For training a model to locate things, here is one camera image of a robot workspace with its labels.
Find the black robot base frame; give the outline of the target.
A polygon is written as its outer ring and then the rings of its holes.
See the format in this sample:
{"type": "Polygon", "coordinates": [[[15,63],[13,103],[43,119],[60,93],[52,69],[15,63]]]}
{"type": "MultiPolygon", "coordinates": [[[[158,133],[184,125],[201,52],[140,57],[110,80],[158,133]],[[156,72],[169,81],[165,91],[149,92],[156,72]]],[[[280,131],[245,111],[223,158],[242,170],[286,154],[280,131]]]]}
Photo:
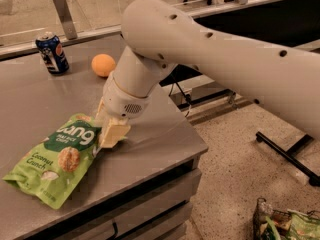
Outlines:
{"type": "Polygon", "coordinates": [[[305,134],[299,141],[293,144],[288,150],[284,150],[278,144],[269,139],[266,135],[261,132],[256,133],[256,141],[265,143],[271,149],[273,149],[277,154],[286,159],[294,167],[296,167],[300,172],[306,175],[309,180],[308,183],[314,187],[320,187],[320,176],[314,173],[311,169],[306,167],[302,162],[300,162],[296,156],[304,148],[306,148],[312,141],[313,138],[308,134],[305,134]]]}

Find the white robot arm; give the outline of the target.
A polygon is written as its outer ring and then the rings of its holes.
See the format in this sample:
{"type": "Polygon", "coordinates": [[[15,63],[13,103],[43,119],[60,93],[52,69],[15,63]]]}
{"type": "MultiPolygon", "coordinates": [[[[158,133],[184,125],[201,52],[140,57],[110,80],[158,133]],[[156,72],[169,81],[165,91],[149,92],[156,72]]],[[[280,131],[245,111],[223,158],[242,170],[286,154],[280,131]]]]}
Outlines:
{"type": "Polygon", "coordinates": [[[177,64],[320,138],[320,55],[205,28],[161,0],[136,0],[124,11],[126,47],[104,88],[96,122],[99,145],[112,148],[145,110],[154,87],[177,64]]]}

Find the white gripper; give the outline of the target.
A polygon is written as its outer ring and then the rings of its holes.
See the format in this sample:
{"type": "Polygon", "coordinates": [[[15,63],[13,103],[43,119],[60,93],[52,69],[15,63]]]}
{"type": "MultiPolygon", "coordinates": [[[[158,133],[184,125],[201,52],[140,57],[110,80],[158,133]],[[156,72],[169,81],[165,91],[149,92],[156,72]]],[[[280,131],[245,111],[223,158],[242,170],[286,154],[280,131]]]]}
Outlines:
{"type": "Polygon", "coordinates": [[[118,119],[137,118],[144,113],[150,103],[150,80],[141,77],[128,79],[124,76],[120,79],[123,83],[116,79],[116,73],[109,75],[97,108],[94,124],[96,127],[103,125],[99,136],[101,148],[113,148],[130,131],[131,126],[127,121],[118,119]],[[112,118],[103,124],[104,109],[112,118]]]}

